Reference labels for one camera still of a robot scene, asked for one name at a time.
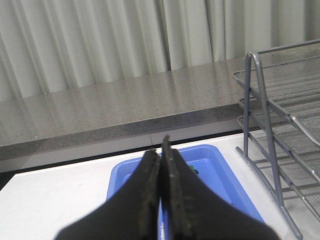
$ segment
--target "curtain fold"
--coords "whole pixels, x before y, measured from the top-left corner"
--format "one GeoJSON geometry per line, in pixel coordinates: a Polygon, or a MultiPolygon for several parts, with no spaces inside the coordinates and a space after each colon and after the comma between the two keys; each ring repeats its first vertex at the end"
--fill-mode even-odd
{"type": "Polygon", "coordinates": [[[3,0],[0,102],[320,38],[317,0],[3,0]]]}

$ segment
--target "gray metal rack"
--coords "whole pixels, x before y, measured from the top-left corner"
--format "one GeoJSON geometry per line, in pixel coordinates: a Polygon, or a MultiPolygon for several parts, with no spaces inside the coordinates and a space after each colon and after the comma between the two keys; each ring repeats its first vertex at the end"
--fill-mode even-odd
{"type": "Polygon", "coordinates": [[[285,206],[283,192],[295,191],[320,222],[320,56],[263,67],[260,55],[318,43],[320,39],[249,52],[245,70],[232,75],[244,89],[239,102],[244,116],[238,119],[244,145],[236,150],[265,183],[297,239],[303,235],[285,206]],[[249,139],[265,160],[249,158],[249,139]],[[271,166],[272,183],[259,168],[265,162],[271,166]]]}

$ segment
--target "blue tray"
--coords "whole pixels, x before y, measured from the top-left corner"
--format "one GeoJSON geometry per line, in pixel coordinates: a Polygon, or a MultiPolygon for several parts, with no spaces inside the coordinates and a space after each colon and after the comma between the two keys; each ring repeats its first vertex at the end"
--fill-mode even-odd
{"type": "MultiPolygon", "coordinates": [[[[218,148],[212,145],[197,145],[179,149],[179,152],[188,165],[198,170],[199,174],[197,176],[213,192],[241,212],[260,222],[264,222],[218,148]]],[[[140,160],[141,157],[123,161],[112,169],[107,200],[128,180],[140,160]]],[[[163,221],[162,218],[160,211],[159,227],[163,221]]]]}

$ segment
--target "white tabletop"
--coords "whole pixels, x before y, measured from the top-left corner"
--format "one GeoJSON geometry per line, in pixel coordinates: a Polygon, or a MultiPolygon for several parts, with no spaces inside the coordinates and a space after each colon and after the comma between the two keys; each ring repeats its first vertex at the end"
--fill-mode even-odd
{"type": "MultiPolygon", "coordinates": [[[[181,149],[200,144],[216,146],[242,184],[260,215],[283,240],[295,237],[280,214],[273,198],[256,173],[235,150],[243,145],[243,135],[235,134],[172,146],[181,149]]],[[[138,158],[143,151],[65,166],[16,174],[0,191],[0,239],[52,240],[59,230],[84,217],[106,200],[112,168],[138,158]]],[[[262,159],[250,148],[251,158],[262,159]]],[[[299,199],[285,204],[305,240],[320,236],[320,223],[299,199]]]]}

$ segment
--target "granite countertop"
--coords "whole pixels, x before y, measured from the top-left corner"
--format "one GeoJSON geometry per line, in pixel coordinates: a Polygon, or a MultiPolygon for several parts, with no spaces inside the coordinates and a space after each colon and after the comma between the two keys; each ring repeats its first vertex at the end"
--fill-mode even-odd
{"type": "MultiPolygon", "coordinates": [[[[320,54],[265,54],[264,65],[320,54]]],[[[0,102],[0,160],[236,119],[244,58],[0,102]]]]}

